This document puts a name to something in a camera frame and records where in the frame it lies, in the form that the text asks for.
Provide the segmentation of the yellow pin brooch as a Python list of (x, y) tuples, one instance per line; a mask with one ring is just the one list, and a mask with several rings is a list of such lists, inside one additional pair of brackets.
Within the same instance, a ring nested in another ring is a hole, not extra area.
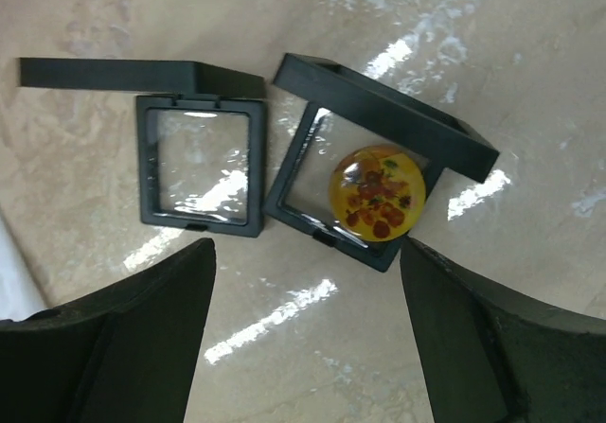
[(387, 242), (407, 234), (419, 220), (426, 196), (419, 166), (394, 145), (358, 149), (330, 176), (333, 216), (364, 241)]

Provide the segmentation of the white shirt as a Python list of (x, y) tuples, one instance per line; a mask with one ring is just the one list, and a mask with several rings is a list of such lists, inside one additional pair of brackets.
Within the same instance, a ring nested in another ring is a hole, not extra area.
[(23, 322), (48, 310), (42, 291), (1, 216), (1, 320)]

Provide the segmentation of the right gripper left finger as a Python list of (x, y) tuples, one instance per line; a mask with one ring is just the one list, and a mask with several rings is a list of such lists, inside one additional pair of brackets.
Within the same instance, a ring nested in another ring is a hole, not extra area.
[(148, 269), (1, 324), (5, 422), (181, 422), (216, 250), (199, 239)]

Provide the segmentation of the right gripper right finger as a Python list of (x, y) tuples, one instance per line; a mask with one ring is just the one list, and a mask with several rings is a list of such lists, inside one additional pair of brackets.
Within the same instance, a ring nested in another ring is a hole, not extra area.
[(605, 322), (406, 238), (401, 279), (436, 422), (602, 422)]

